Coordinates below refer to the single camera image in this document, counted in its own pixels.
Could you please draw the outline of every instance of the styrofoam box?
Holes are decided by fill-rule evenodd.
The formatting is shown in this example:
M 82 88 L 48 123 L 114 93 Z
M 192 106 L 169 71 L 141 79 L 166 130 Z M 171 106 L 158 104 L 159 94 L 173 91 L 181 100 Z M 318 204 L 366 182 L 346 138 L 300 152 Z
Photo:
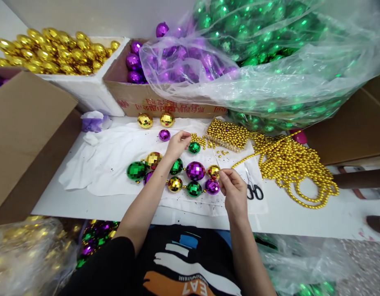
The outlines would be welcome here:
M 126 37 L 90 37 L 90 40 L 93 43 L 101 43 L 105 47 L 110 47 L 112 40 L 120 42 L 120 47 L 97 73 L 89 76 L 49 74 L 39 74 L 38 76 L 75 96 L 79 100 L 80 109 L 84 112 L 98 110 L 106 115 L 124 116 L 123 109 L 107 89 L 102 77 L 130 39 Z

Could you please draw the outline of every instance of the wall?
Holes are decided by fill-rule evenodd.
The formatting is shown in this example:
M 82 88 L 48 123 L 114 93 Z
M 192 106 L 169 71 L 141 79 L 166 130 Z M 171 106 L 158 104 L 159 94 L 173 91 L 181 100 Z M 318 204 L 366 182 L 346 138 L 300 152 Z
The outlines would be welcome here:
M 24 34 L 26 30 L 27 26 L 0 0 L 0 38 L 15 40 L 17 34 Z
M 4 0 L 29 27 L 90 36 L 149 38 L 162 21 L 176 24 L 195 0 Z

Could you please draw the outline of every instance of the white cloth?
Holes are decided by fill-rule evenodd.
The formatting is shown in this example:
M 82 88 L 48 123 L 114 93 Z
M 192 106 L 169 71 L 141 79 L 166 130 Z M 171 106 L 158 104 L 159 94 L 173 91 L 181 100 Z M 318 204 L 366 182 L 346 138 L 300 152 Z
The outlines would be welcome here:
M 207 125 L 198 120 L 177 118 L 169 131 L 171 136 L 180 130 L 202 136 L 206 134 L 206 128 Z M 141 129 L 138 123 L 128 123 L 111 127 L 100 133 L 86 133 L 85 142 L 67 163 L 65 171 L 59 177 L 59 182 L 64 185 L 66 190 L 87 188 L 89 192 L 97 196 L 138 194 L 142 190 L 143 184 L 142 182 L 136 184 L 126 176 L 127 167 L 134 161 L 145 159 L 153 151 L 165 153 L 169 142 L 162 142 L 158 138 L 161 129 L 162 126 L 159 122 L 155 122 L 149 129 Z M 224 148 L 201 149 L 195 155 L 185 151 L 180 158 L 184 167 L 192 161 L 198 161 L 204 165 L 206 170 L 212 164 L 217 164 L 222 169 L 230 168 L 253 153 L 250 143 L 240 153 L 229 151 L 229 154 L 222 155 L 221 153 L 217 154 L 217 150 L 224 150 Z M 256 158 L 249 159 L 246 163 L 253 183 L 262 188 L 261 172 Z M 248 182 L 244 164 L 237 166 L 236 170 Z M 182 179 L 183 185 L 187 185 L 191 181 L 184 171 L 177 176 Z M 207 179 L 206 174 L 199 181 L 202 188 Z M 172 193 L 166 187 L 159 205 L 199 215 L 220 216 L 227 215 L 224 200 L 225 197 L 221 192 L 216 195 L 202 193 L 195 199 L 189 197 L 185 189 Z M 265 199 L 248 200 L 248 210 L 249 214 L 264 214 L 267 212 L 267 203 Z

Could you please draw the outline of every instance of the plastic bag of green balls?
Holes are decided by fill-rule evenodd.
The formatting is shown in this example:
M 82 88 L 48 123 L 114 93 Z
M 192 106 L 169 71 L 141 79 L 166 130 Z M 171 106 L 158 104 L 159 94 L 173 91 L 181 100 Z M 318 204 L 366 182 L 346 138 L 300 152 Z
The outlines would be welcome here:
M 255 239 L 280 296 L 338 295 L 335 282 L 359 271 L 336 239 L 260 233 Z

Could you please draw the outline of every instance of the person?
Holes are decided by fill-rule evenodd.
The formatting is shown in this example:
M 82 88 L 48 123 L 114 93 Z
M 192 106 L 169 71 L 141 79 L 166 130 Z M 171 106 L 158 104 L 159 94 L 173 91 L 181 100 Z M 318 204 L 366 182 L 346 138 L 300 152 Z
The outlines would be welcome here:
M 60 295 L 276 296 L 247 215 L 247 184 L 233 169 L 219 172 L 232 249 L 213 229 L 150 226 L 173 163 L 188 148 L 180 131 L 115 236 L 76 271 Z

